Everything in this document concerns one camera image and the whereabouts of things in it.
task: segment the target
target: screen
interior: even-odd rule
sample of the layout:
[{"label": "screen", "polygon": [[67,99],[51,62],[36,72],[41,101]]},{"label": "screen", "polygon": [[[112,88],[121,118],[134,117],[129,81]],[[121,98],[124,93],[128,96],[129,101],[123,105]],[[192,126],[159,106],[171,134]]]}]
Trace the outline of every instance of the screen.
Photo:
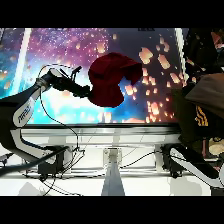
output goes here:
[{"label": "screen", "polygon": [[[166,111],[170,89],[184,84],[174,28],[7,28],[0,45],[0,98],[29,88],[43,66],[55,63],[82,66],[76,83],[92,87],[89,67],[109,52],[142,63],[143,77],[134,86],[125,78],[119,84],[123,103],[102,108],[51,88],[42,95],[48,114],[65,124],[176,122]],[[71,74],[72,69],[62,69]],[[38,99],[28,124],[57,122]]]}]

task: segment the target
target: night sky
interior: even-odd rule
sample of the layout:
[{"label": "night sky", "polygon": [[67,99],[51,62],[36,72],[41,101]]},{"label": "night sky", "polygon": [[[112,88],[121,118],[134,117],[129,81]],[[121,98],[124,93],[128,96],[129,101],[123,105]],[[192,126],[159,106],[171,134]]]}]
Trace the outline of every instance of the night sky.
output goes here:
[{"label": "night sky", "polygon": [[[24,29],[14,28],[4,33],[0,48],[0,98],[10,95],[13,88],[13,74],[23,32]],[[60,31],[34,28],[19,90],[33,85],[40,69],[51,63],[71,67],[81,65],[83,70],[77,75],[77,83],[91,86],[88,79],[91,63],[109,52],[119,52],[141,62],[145,69],[145,76],[136,83],[135,88],[126,79],[121,81],[124,102],[116,108],[101,108],[87,99],[74,98],[68,92],[50,89],[43,94],[48,113],[68,124],[175,122],[173,113],[167,113],[165,109],[169,86],[181,87],[183,82],[174,28],[142,32],[137,28],[69,28]],[[46,116],[39,100],[31,123],[55,123]]]}]

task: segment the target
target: dark red fabric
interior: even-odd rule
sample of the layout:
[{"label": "dark red fabric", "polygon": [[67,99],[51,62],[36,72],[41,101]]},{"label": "dark red fabric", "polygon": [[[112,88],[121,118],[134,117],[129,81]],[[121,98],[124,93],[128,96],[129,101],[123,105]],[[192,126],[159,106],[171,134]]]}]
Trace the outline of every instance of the dark red fabric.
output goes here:
[{"label": "dark red fabric", "polygon": [[142,64],[119,53],[97,58],[89,69],[93,85],[89,100],[100,107],[117,107],[124,97],[118,84],[125,76],[134,85],[142,76]]}]

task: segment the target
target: metal post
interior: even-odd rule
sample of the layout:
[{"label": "metal post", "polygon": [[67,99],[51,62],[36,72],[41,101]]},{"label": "metal post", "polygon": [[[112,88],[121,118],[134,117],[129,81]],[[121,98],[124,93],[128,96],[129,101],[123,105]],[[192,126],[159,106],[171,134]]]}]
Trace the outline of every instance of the metal post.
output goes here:
[{"label": "metal post", "polygon": [[111,149],[109,164],[101,196],[125,196],[120,172],[117,165],[117,149]]}]

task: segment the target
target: brown fabric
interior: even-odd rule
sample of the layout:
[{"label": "brown fabric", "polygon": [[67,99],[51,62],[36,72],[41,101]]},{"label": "brown fabric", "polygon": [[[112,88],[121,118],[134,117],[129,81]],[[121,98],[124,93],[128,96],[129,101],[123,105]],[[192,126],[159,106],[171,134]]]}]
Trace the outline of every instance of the brown fabric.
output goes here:
[{"label": "brown fabric", "polygon": [[202,76],[185,99],[224,119],[224,74]]}]

